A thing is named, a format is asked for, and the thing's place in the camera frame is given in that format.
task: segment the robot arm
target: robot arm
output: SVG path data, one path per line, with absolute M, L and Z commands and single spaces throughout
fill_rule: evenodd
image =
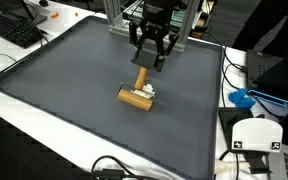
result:
M 143 19 L 139 24 L 130 22 L 130 42 L 135 45 L 136 54 L 142 50 L 146 39 L 155 41 L 157 56 L 155 61 L 164 60 L 172 51 L 179 34 L 170 33 L 170 22 L 176 7 L 183 8 L 180 0 L 144 0 Z M 137 29 L 141 28 L 142 35 L 137 38 Z M 163 39 L 169 35 L 170 44 L 164 49 Z

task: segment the metal frame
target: metal frame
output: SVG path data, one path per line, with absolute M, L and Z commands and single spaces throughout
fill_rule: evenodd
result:
M 180 29 L 180 37 L 174 46 L 174 50 L 183 52 L 188 40 L 188 36 L 192 30 L 192 24 L 196 19 L 197 10 L 202 0 L 189 0 L 185 16 Z M 105 6 L 105 12 L 107 15 L 108 26 L 112 33 L 116 33 L 122 36 L 129 36 L 128 23 L 124 20 L 121 12 L 120 0 L 103 0 Z M 169 40 L 164 39 L 164 44 L 168 45 Z

